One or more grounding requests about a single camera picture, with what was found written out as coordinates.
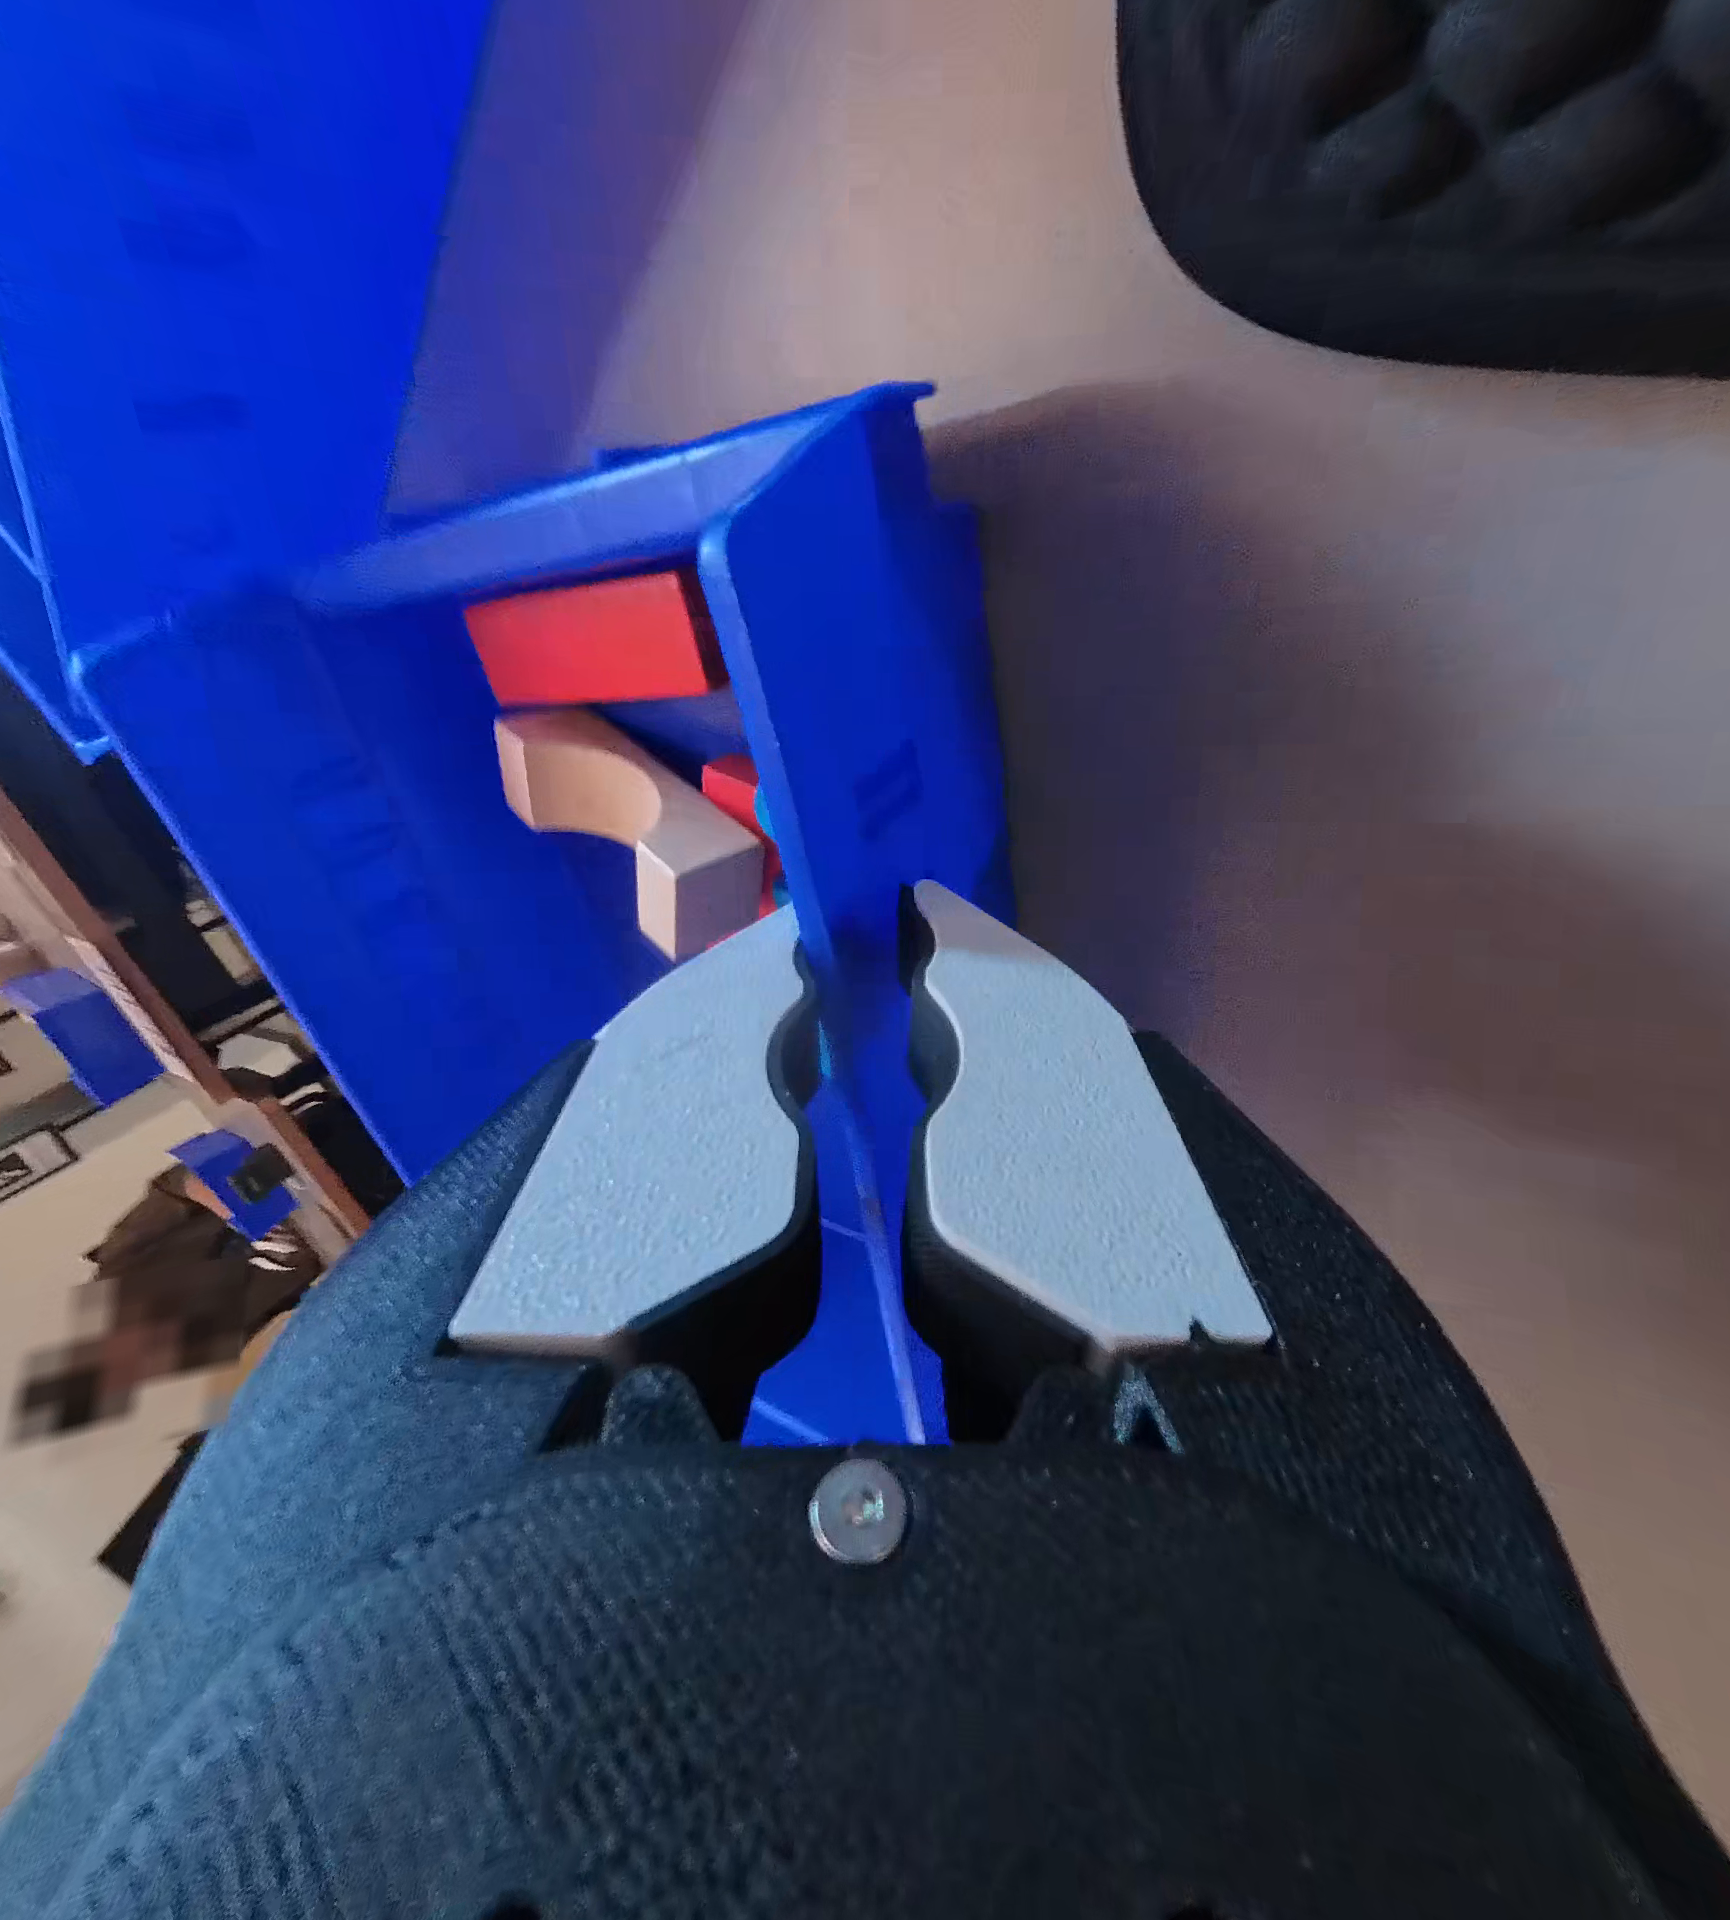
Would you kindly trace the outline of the small blue bin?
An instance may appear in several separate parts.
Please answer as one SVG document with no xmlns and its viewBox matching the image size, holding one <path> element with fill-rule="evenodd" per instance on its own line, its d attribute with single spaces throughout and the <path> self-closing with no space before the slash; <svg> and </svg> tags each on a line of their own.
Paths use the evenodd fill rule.
<svg viewBox="0 0 1730 1920">
<path fill-rule="evenodd" d="M 171 1152 L 222 1219 L 249 1240 L 275 1232 L 301 1209 L 293 1187 L 297 1170 L 275 1144 L 210 1130 L 180 1140 Z"/>
<path fill-rule="evenodd" d="M 46 1037 L 74 1088 L 100 1110 L 167 1076 L 154 1045 L 84 971 L 20 971 L 0 985 L 0 998 Z"/>
</svg>

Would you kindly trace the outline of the red rectangular wooden block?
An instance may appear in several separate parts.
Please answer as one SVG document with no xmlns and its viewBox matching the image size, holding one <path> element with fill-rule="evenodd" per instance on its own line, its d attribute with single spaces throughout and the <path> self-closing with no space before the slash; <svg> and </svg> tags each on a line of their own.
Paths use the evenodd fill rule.
<svg viewBox="0 0 1730 1920">
<path fill-rule="evenodd" d="M 514 590 L 464 607 L 501 708 L 692 700 L 731 684 L 691 567 Z"/>
<path fill-rule="evenodd" d="M 763 851 L 761 889 L 756 915 L 767 917 L 789 899 L 783 889 L 783 854 L 773 830 L 773 815 L 765 797 L 756 760 L 751 752 L 728 752 L 711 758 L 700 771 L 704 797 L 718 811 L 733 818 L 740 828 L 754 835 Z"/>
</svg>

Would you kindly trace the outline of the natural wooden arch block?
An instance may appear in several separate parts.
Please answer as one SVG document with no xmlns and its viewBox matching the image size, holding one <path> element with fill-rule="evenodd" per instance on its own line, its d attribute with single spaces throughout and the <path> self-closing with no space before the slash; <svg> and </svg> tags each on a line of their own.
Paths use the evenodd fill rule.
<svg viewBox="0 0 1730 1920">
<path fill-rule="evenodd" d="M 775 912 L 769 846 L 704 787 L 586 708 L 494 721 L 506 803 L 539 834 L 629 849 L 638 931 L 687 962 Z"/>
</svg>

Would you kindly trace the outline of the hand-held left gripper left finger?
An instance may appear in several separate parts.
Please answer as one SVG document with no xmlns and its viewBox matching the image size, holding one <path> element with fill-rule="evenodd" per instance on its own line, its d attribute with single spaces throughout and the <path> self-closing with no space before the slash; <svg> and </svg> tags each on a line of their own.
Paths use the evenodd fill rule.
<svg viewBox="0 0 1730 1920">
<path fill-rule="evenodd" d="M 646 985 L 592 1037 L 449 1338 L 468 1351 L 629 1364 L 727 1305 L 818 1219 L 806 1092 L 816 1021 L 778 908 Z"/>
</svg>

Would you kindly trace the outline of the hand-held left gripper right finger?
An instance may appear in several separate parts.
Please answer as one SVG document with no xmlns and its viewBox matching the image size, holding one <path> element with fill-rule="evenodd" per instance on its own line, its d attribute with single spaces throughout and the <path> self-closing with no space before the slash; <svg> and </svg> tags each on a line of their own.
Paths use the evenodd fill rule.
<svg viewBox="0 0 1730 1920">
<path fill-rule="evenodd" d="M 1272 1320 L 1131 1021 L 1080 971 L 934 877 L 911 985 L 943 1085 L 923 1222 L 971 1280 L 1082 1353 L 1262 1349 Z"/>
</svg>

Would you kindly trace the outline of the black wrist rest pad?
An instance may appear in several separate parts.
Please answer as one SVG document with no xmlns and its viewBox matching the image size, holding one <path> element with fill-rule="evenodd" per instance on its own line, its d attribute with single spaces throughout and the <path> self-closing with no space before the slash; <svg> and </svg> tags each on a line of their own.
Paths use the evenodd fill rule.
<svg viewBox="0 0 1730 1920">
<path fill-rule="evenodd" d="M 1141 203 L 1287 340 L 1730 379 L 1730 2 L 1120 2 Z"/>
</svg>

